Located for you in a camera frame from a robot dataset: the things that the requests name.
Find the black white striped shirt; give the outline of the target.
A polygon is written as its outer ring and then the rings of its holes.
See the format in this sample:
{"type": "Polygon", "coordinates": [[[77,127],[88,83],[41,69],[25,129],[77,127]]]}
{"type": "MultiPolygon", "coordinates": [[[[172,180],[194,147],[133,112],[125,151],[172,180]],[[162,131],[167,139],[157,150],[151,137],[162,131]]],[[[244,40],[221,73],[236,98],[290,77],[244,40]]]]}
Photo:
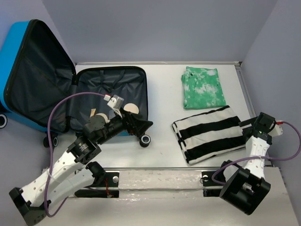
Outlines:
{"type": "Polygon", "coordinates": [[[245,147],[240,119],[228,105],[171,124],[188,165],[245,147]]]}

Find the wooden stick tool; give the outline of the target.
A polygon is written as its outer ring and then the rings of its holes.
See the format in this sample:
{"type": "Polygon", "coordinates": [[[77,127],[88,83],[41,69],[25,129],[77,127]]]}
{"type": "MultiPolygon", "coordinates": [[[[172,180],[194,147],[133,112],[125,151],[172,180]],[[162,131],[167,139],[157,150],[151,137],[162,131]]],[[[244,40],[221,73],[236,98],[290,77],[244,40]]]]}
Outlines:
{"type": "Polygon", "coordinates": [[[91,109],[90,117],[93,117],[93,116],[95,115],[95,112],[96,112],[96,109],[95,109],[95,108],[91,109]]]}

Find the green tie-dye shorts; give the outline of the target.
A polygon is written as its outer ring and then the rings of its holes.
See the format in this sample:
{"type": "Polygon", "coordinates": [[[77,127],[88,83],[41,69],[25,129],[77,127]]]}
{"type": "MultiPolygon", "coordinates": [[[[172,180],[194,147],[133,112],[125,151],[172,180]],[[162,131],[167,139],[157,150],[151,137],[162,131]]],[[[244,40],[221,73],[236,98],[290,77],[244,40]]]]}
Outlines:
{"type": "Polygon", "coordinates": [[[187,66],[181,76],[183,107],[202,110],[226,106],[218,70],[187,66]]]}

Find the blue hard-shell suitcase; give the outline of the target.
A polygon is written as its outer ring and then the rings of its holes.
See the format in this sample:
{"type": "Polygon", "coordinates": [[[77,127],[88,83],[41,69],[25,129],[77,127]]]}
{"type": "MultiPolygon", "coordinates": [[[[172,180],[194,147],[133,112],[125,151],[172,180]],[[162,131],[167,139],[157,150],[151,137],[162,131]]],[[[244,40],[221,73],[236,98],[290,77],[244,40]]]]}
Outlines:
{"type": "Polygon", "coordinates": [[[148,119],[145,70],[138,66],[107,66],[77,72],[50,28],[33,19],[12,24],[0,49],[0,125],[13,119],[43,131],[45,147],[57,146],[58,135],[81,132],[90,117],[114,117],[103,95],[117,95],[136,104],[148,119]]]}

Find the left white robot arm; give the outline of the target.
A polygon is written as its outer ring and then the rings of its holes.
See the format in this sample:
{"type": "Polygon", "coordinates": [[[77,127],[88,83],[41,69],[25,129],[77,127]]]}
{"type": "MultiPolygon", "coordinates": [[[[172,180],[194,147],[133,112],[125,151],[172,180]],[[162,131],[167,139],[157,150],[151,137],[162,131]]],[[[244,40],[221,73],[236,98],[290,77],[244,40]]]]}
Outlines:
{"type": "Polygon", "coordinates": [[[47,216],[47,210],[70,194],[87,186],[99,186],[106,171],[93,161],[101,152],[100,145],[127,131],[143,142],[152,121],[120,109],[109,122],[101,115],[90,117],[79,136],[62,156],[38,178],[22,188],[9,192],[26,225],[34,226],[47,216]]]}

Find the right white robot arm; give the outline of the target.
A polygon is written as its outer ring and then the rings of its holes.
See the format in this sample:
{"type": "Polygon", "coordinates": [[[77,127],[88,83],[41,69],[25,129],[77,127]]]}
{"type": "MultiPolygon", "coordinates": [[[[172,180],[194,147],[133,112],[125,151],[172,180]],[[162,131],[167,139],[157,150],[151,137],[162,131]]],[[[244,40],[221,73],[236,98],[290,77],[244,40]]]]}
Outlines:
{"type": "Polygon", "coordinates": [[[269,193],[271,184],[265,180],[264,165],[268,148],[272,145],[269,134],[276,126],[274,117],[260,113],[257,117],[241,122],[246,141],[247,158],[243,166],[227,161],[228,166],[216,173],[223,184],[219,197],[246,215],[251,215],[269,193]]]}

